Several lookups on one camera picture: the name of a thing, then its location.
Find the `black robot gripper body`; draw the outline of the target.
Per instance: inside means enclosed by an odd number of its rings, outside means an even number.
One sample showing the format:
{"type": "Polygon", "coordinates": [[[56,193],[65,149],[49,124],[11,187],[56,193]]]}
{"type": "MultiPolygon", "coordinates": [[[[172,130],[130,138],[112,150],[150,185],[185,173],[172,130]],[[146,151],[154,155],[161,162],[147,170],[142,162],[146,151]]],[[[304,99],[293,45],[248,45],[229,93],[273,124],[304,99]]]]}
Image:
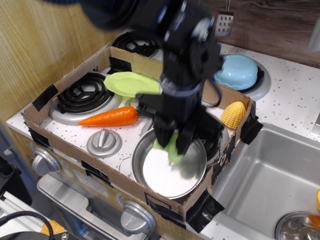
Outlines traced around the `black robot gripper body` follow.
{"type": "Polygon", "coordinates": [[[202,105],[204,93],[204,81],[193,86],[192,89],[180,90],[170,89],[165,86],[160,94],[139,93],[138,109],[144,114],[161,116],[166,120],[176,120],[177,125],[182,125],[190,119],[197,110],[206,108],[202,105]]]}

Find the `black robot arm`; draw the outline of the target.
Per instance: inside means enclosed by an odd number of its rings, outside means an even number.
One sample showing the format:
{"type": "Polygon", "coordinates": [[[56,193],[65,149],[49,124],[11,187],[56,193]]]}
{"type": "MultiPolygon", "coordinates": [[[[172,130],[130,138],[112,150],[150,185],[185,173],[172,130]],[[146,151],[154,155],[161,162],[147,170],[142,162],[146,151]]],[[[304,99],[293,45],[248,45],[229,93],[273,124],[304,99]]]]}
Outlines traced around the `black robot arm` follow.
{"type": "Polygon", "coordinates": [[[139,109],[153,112],[156,138],[166,147],[174,132],[183,155],[197,138],[215,140],[222,124],[201,104],[206,80],[222,67],[215,18],[193,0],[81,0],[99,29],[131,29],[159,43],[163,51],[161,94],[138,94],[139,109]]]}

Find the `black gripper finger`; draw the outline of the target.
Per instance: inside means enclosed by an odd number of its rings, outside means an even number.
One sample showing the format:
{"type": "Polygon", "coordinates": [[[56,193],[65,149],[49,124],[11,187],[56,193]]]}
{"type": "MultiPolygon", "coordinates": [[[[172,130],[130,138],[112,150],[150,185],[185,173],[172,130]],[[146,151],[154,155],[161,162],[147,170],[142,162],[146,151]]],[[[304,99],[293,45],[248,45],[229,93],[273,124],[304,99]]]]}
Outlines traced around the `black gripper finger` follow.
{"type": "Polygon", "coordinates": [[[178,129],[178,137],[176,139],[177,153],[185,155],[194,140],[199,138],[197,126],[195,124],[181,125],[178,129]]]}
{"type": "Polygon", "coordinates": [[[176,131],[177,125],[178,123],[175,119],[168,120],[162,118],[161,116],[155,116],[153,118],[156,139],[161,147],[165,148],[169,144],[173,134],[176,131]]]}

